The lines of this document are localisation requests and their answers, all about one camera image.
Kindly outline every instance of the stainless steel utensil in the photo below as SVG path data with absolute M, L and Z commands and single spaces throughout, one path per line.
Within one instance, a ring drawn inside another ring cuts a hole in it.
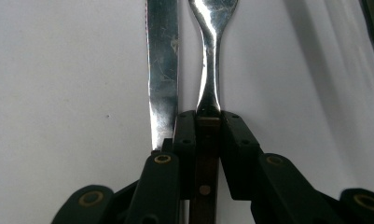
M 189 0 L 201 27 L 203 38 L 203 68 L 197 118 L 219 118 L 219 47 L 225 27 L 237 5 L 237 0 Z
M 173 137 L 177 115 L 177 6 L 177 0 L 146 0 L 149 110 L 153 150 L 161 149 L 164 138 Z

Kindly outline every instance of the screw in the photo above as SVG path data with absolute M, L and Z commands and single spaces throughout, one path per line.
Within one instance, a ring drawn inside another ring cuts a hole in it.
M 207 196 L 211 193 L 211 187 L 208 185 L 202 185 L 199 187 L 199 193 L 201 195 Z

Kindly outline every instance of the round hole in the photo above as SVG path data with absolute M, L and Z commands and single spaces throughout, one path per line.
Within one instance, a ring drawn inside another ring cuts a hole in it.
M 184 143 L 184 144 L 191 144 L 192 141 L 190 141 L 189 139 L 184 139 L 184 140 L 183 140 L 183 143 Z
M 172 158 L 168 155 L 159 155 L 159 156 L 155 157 L 155 159 L 154 159 L 154 161 L 157 164 L 166 164 L 166 163 L 169 163 L 171 160 L 172 160 Z
M 91 207 L 101 202 L 103 198 L 104 198 L 104 195 L 102 192 L 98 190 L 94 190 L 94 191 L 90 191 L 82 195 L 79 198 L 78 203 L 79 205 L 84 206 L 84 207 Z
M 266 158 L 266 161 L 272 165 L 281 165 L 283 163 L 283 160 L 276 156 L 269 156 Z
M 365 207 L 366 209 L 374 211 L 374 198 L 366 194 L 356 194 L 353 198 L 359 205 Z

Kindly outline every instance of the white backdrop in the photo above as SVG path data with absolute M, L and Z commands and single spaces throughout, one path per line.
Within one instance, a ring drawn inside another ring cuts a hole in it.
M 180 111 L 201 37 L 180 2 Z M 77 189 L 114 191 L 150 152 L 144 0 L 0 1 L 0 224 L 50 223 Z M 221 102 L 322 192 L 374 190 L 374 53 L 357 0 L 240 0 Z M 220 174 L 217 223 L 253 223 Z

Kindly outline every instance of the knife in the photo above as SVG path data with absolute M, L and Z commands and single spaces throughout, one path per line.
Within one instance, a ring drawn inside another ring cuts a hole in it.
M 173 138 L 178 107 L 177 0 L 146 0 L 148 94 L 152 149 Z

